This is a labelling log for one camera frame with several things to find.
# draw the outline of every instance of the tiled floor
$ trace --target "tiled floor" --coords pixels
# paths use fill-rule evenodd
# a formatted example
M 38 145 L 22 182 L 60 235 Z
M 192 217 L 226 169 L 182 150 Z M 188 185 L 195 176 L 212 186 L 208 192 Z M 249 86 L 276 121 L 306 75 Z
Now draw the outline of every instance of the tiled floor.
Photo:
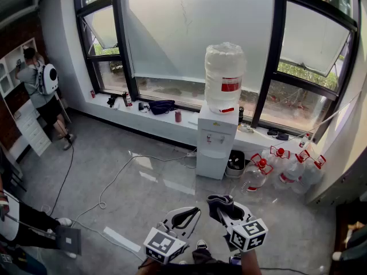
M 130 157 L 152 155 L 161 159 L 183 156 L 187 150 L 161 143 L 108 124 L 72 113 L 70 129 L 77 135 L 72 167 L 60 194 L 53 217 L 75 219 L 98 202 L 100 192 L 113 180 Z M 27 193 L 24 201 L 35 209 L 53 206 L 68 170 L 72 151 L 62 151 L 58 141 L 39 158 L 29 151 L 21 162 Z M 194 160 L 185 158 L 188 166 Z M 191 247 L 176 260 L 192 262 L 191 251 L 205 239 L 213 256 L 227 261 L 225 229 L 209 218 L 206 197 L 231 194 L 262 218 L 270 232 L 266 244 L 257 249 L 262 267 L 293 268 L 316 274 L 321 265 L 329 268 L 334 246 L 335 211 L 311 209 L 291 191 L 277 192 L 271 183 L 254 195 L 240 193 L 238 180 L 217 181 L 195 175 L 184 160 L 162 162 L 136 158 L 130 162 L 102 196 L 107 208 L 94 208 L 80 217 L 83 224 L 103 231 L 108 226 L 141 245 L 151 227 L 165 214 L 184 206 L 197 206 L 202 214 L 189 238 Z M 49 274 L 135 274 L 140 261 L 131 253 L 110 244 L 97 233 L 82 229 L 81 257 L 72 260 L 57 250 L 40 250 Z M 37 256 L 37 249 L 27 248 Z M 142 250 L 139 256 L 144 257 Z M 293 274 L 263 271 L 263 274 Z

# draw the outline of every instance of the person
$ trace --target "person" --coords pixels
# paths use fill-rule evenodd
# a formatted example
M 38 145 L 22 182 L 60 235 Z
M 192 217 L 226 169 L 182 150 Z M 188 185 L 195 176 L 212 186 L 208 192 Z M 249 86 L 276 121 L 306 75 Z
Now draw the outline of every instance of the person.
M 43 235 L 39 235 L 23 224 L 10 219 L 11 217 L 43 231 L 55 231 L 56 226 L 71 226 L 68 218 L 53 219 L 45 212 L 37 211 L 3 189 L 0 174 L 0 235 L 5 242 L 20 246 L 38 246 L 44 249 L 58 249 L 56 241 Z M 76 258 L 76 254 L 65 252 L 70 258 Z
M 191 275 L 191 274 L 242 274 L 261 275 L 259 264 L 254 250 L 241 253 L 241 266 L 231 265 L 214 259 L 209 251 L 208 244 L 203 240 L 197 242 L 197 249 L 193 251 L 194 265 L 185 261 L 179 264 L 161 265 L 159 262 L 148 258 L 140 267 L 136 275 Z
M 68 132 L 65 120 L 61 114 L 61 107 L 54 95 L 43 95 L 37 86 L 37 67 L 45 63 L 44 58 L 33 48 L 24 50 L 26 68 L 20 70 L 20 64 L 15 69 L 15 77 L 24 83 L 24 87 L 32 101 L 33 106 L 38 110 L 47 124 L 53 125 L 59 133 L 59 138 L 64 142 L 64 150 L 70 148 L 75 136 Z

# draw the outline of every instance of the backpack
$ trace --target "backpack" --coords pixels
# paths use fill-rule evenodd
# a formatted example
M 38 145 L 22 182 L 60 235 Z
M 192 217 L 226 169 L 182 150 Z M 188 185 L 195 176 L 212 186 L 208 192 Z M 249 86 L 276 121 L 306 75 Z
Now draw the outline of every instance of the backpack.
M 152 101 L 149 102 L 148 105 L 149 110 L 151 110 L 154 115 L 168 113 L 170 111 L 176 110 L 173 100 Z
M 37 60 L 39 67 L 36 67 L 37 77 L 36 84 L 29 84 L 34 89 L 38 90 L 42 95 L 49 95 L 58 88 L 58 78 L 55 67 L 52 64 L 43 64 Z

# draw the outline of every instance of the window frame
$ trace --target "window frame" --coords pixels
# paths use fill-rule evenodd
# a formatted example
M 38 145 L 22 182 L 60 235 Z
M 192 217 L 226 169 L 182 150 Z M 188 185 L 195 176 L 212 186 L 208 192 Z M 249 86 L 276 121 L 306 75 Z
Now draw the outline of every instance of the window frame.
M 348 44 L 348 53 L 345 56 L 344 64 L 338 77 L 339 86 L 337 91 L 332 91 L 313 82 L 309 82 L 299 77 L 295 77 L 293 75 L 277 71 L 278 64 L 280 62 L 280 52 L 282 50 L 284 28 L 286 24 L 287 1 L 296 3 L 310 10 L 316 11 L 317 13 L 324 15 L 325 17 L 335 21 L 336 23 L 350 30 L 350 43 Z M 350 76 L 352 75 L 354 63 L 357 57 L 358 44 L 360 40 L 360 12 L 361 12 L 360 0 L 350 0 L 350 2 L 353 17 L 348 16 L 338 8 L 334 7 L 333 5 L 323 0 L 274 0 L 272 32 L 271 32 L 268 57 L 266 61 L 266 67 L 264 70 L 263 82 L 260 88 L 260 92 L 257 98 L 257 103 L 252 118 L 249 119 L 248 117 L 246 117 L 246 119 L 244 119 L 244 122 L 248 123 L 250 121 L 252 128 L 256 128 L 257 126 L 268 129 L 277 128 L 278 130 L 283 131 L 285 133 L 289 133 L 291 135 L 300 135 L 301 133 L 303 133 L 303 131 L 300 131 L 296 128 L 286 127 L 281 124 L 271 123 L 260 119 L 268 95 L 271 80 L 292 85 L 298 88 L 302 88 L 306 91 L 310 91 L 312 93 L 325 96 L 327 99 L 330 99 L 332 103 L 329 106 L 327 112 L 325 113 L 323 120 L 326 120 L 338 109 L 341 99 L 343 98 L 343 95 L 348 86 Z M 90 4 L 86 4 L 85 0 L 74 0 L 74 4 L 75 4 L 79 39 L 82 45 L 84 61 L 87 66 L 88 74 L 91 78 L 94 92 L 105 93 L 109 95 L 122 94 L 119 91 L 113 91 L 110 89 L 107 90 L 101 88 L 99 85 L 99 80 L 101 79 L 98 78 L 100 74 L 96 73 L 95 67 L 93 65 L 94 62 L 100 62 L 100 61 L 121 61 L 123 64 L 123 71 L 126 79 L 128 92 L 131 96 L 132 101 L 140 100 L 150 102 L 154 100 L 161 100 L 162 98 L 145 96 L 139 93 L 136 78 L 131 70 L 131 59 L 130 59 L 131 56 L 130 56 L 130 50 L 128 48 L 127 36 L 125 34 L 124 16 L 123 16 L 124 5 L 122 4 L 122 0 L 95 0 Z M 100 10 L 104 7 L 111 5 L 114 11 L 115 28 L 120 54 L 88 56 L 88 51 L 85 49 L 85 46 L 87 46 L 89 42 L 87 41 L 87 38 L 83 36 L 83 17 L 86 16 L 87 14 L 93 13 L 94 11 Z M 179 109 L 194 112 L 199 112 L 201 109 L 199 105 L 182 103 L 177 101 L 175 102 L 175 106 Z M 322 137 L 322 135 L 328 128 L 329 123 L 330 121 L 328 121 L 325 124 L 322 124 L 317 129 L 316 133 L 313 134 L 314 142 L 317 143 L 318 140 Z
M 325 17 L 335 21 L 336 23 L 342 25 L 343 27 L 347 28 L 350 31 L 351 39 L 350 44 L 348 45 L 348 53 L 344 59 L 344 64 L 338 78 L 339 87 L 336 92 L 327 89 L 325 87 L 322 87 L 318 84 L 314 84 L 313 82 L 306 81 L 302 78 L 277 71 L 278 64 L 279 62 L 281 62 L 280 52 L 282 51 L 282 42 L 286 24 L 287 1 L 296 3 L 310 10 L 316 11 L 317 13 L 322 14 Z M 325 96 L 327 99 L 333 101 L 329 106 L 327 112 L 325 113 L 323 121 L 325 121 L 335 111 L 337 111 L 341 99 L 343 98 L 345 90 L 348 86 L 350 76 L 352 75 L 354 63 L 357 57 L 358 42 L 360 37 L 359 0 L 351 0 L 351 8 L 353 18 L 323 0 L 274 0 L 272 33 L 271 33 L 268 59 L 264 72 L 263 83 L 261 85 L 259 93 L 259 98 L 256 104 L 255 111 L 253 113 L 251 123 L 252 128 L 256 128 L 258 125 L 267 127 L 275 127 L 275 126 L 279 127 L 278 124 L 270 123 L 260 119 L 268 95 L 271 80 L 280 81 L 281 83 L 302 88 L 312 93 Z M 328 121 L 325 124 L 322 124 L 317 129 L 316 133 L 313 134 L 314 142 L 317 143 L 320 140 L 322 135 L 325 133 L 327 127 L 329 126 L 329 123 L 330 121 Z M 292 131 L 296 131 L 296 129 L 293 128 L 291 128 L 292 131 L 289 131 L 289 129 L 290 129 L 289 127 L 283 126 L 283 130 L 285 132 L 290 132 L 291 134 L 294 134 Z

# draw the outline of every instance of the trash bin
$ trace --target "trash bin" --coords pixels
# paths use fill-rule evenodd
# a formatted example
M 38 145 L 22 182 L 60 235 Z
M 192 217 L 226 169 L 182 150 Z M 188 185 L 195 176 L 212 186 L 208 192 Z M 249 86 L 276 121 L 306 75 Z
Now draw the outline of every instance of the trash bin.
M 232 150 L 224 175 L 228 178 L 240 178 L 245 170 L 245 154 Z

